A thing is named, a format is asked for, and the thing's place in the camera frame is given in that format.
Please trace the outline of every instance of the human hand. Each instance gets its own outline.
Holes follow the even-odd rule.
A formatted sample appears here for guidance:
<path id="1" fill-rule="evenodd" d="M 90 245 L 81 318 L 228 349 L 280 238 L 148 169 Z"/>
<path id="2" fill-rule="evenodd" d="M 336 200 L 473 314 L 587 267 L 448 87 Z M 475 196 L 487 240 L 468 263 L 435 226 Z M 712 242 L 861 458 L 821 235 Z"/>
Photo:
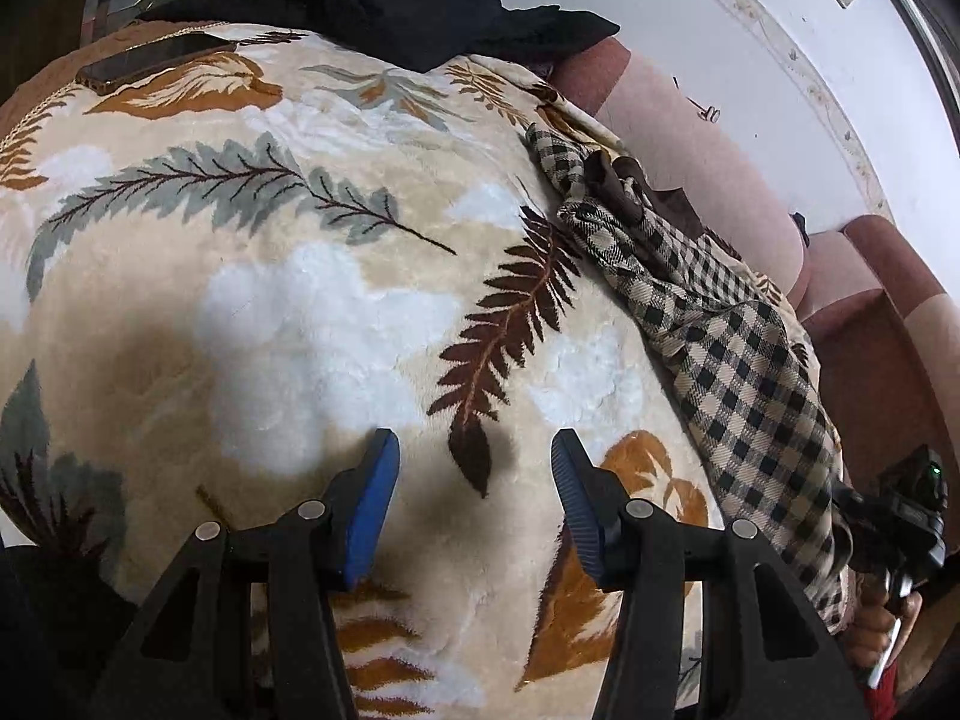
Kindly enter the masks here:
<path id="1" fill-rule="evenodd" d="M 884 604 L 887 593 L 872 581 L 864 581 L 860 588 L 859 605 L 853 623 L 840 637 L 847 663 L 857 668 L 873 668 L 880 660 L 884 650 L 890 645 L 890 629 L 896 618 Z M 907 637 L 913 630 L 923 599 L 918 592 L 912 592 L 904 598 L 904 613 L 901 615 L 901 630 L 896 637 L 896 647 L 890 654 L 887 664 L 896 660 Z"/>

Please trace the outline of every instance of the floral blanket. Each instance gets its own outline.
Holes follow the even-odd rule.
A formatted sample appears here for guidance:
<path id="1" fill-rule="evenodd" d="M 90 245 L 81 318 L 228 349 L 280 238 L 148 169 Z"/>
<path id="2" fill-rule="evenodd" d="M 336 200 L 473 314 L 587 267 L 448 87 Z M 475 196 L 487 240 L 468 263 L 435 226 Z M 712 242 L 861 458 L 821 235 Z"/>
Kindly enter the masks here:
<path id="1" fill-rule="evenodd" d="M 198 523 L 273 521 L 390 427 L 373 576 L 334 604 L 361 716 L 588 717 L 619 599 L 562 531 L 551 437 L 721 525 L 522 134 L 616 138 L 514 65 L 204 29 L 236 52 L 67 84 L 0 143 L 0 506 L 139 601 Z M 683 702 L 697 586 L 686 610 Z"/>

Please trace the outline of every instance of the black smartphone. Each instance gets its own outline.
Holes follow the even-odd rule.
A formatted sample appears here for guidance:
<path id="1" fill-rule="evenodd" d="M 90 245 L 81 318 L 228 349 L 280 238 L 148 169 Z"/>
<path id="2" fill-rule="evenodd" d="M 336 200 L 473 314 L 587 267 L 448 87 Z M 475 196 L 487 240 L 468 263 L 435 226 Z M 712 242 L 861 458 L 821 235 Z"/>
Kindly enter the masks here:
<path id="1" fill-rule="evenodd" d="M 80 68 L 77 83 L 98 95 L 109 95 L 124 84 L 145 79 L 161 70 L 210 53 L 232 52 L 236 47 L 236 42 L 205 32 L 188 32 L 146 43 Z"/>

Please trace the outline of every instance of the checkered shirt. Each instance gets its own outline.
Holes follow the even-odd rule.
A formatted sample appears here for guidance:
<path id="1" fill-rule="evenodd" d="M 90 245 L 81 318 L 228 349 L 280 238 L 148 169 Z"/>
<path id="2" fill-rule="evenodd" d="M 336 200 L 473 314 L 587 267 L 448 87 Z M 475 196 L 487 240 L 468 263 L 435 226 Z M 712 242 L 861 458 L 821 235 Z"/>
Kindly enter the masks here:
<path id="1" fill-rule="evenodd" d="M 839 574 L 850 557 L 846 524 L 830 497 L 840 448 L 776 309 L 714 256 L 707 236 L 690 240 L 654 213 L 632 178 L 624 191 L 645 213 L 627 228 L 590 194 L 582 148 L 539 124 L 526 137 L 565 199 L 558 221 L 626 301 L 672 374 L 724 517 L 761 528 L 827 627 L 836 628 L 844 605 Z M 667 279 L 641 264 L 651 257 Z"/>

